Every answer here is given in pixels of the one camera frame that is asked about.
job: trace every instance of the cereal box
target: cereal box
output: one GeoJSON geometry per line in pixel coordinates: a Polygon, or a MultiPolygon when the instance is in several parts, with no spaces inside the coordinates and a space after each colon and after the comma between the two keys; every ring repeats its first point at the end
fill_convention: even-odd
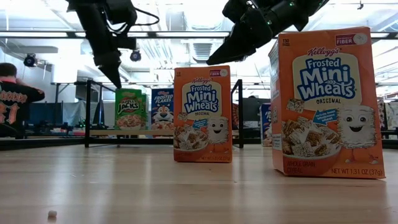
{"type": "Polygon", "coordinates": [[[170,130],[174,128],[174,89],[152,89],[152,130],[170,130]]]}
{"type": "Polygon", "coordinates": [[[263,103],[260,106],[260,133],[261,145],[265,147],[272,146],[272,128],[271,128],[271,104],[263,103]]]}
{"type": "Polygon", "coordinates": [[[229,66],[176,68],[174,160],[231,162],[229,66]]]}
{"type": "Polygon", "coordinates": [[[269,54],[276,169],[385,178],[371,44],[367,27],[279,35],[269,54]]]}
{"type": "Polygon", "coordinates": [[[115,101],[115,129],[145,129],[146,110],[141,90],[118,89],[115,101]]]}

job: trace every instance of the blue cereal box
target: blue cereal box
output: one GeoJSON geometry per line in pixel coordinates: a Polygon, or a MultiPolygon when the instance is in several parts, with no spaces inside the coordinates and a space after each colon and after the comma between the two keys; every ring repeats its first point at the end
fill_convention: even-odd
{"type": "Polygon", "coordinates": [[[152,90],[151,129],[174,129],[174,89],[163,88],[152,90]]]}
{"type": "Polygon", "coordinates": [[[265,147],[272,146],[272,130],[271,130],[271,104],[263,103],[260,106],[260,123],[261,123],[261,145],[265,147]]]}

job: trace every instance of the security camera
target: security camera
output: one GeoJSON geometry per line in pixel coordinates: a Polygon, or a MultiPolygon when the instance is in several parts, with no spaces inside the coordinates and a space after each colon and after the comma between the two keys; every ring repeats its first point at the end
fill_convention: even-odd
{"type": "Polygon", "coordinates": [[[139,50],[132,51],[130,55],[130,60],[132,60],[133,62],[138,62],[141,60],[141,53],[139,52],[139,50]]]}
{"type": "Polygon", "coordinates": [[[27,54],[24,59],[24,65],[29,68],[35,68],[37,66],[36,54],[27,54]]]}

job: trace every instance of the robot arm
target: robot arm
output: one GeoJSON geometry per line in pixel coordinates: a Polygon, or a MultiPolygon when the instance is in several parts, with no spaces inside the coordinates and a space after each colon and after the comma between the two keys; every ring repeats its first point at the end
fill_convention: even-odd
{"type": "MultiPolygon", "coordinates": [[[[86,38],[93,49],[95,65],[117,88],[121,88],[118,70],[121,53],[118,48],[136,50],[136,39],[128,37],[127,33],[132,26],[138,25],[136,11],[142,11],[136,9],[131,0],[67,1],[68,11],[77,13],[86,32],[86,38]],[[108,21],[124,25],[113,30],[108,21]]],[[[209,57],[207,64],[244,60],[291,25],[301,31],[307,25],[308,17],[327,2],[328,0],[229,0],[223,14],[235,25],[221,47],[209,57]]]]}
{"type": "Polygon", "coordinates": [[[136,50],[136,39],[127,33],[137,21],[137,12],[130,0],[67,0],[68,11],[75,11],[91,45],[94,63],[109,80],[121,88],[118,48],[136,50]],[[119,30],[108,24],[124,23],[119,30]]]}
{"type": "Polygon", "coordinates": [[[291,25],[301,31],[307,25],[308,17],[328,1],[229,0],[223,14],[234,22],[233,29],[207,64],[242,61],[291,25]]]}

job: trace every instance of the orange cereal box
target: orange cereal box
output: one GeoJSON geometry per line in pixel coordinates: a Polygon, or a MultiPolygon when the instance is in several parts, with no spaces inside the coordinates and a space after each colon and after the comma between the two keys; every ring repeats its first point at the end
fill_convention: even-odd
{"type": "Polygon", "coordinates": [[[176,68],[174,160],[231,162],[229,66],[176,68]]]}
{"type": "Polygon", "coordinates": [[[269,54],[276,169],[385,178],[371,45],[367,27],[279,35],[269,54]]]}

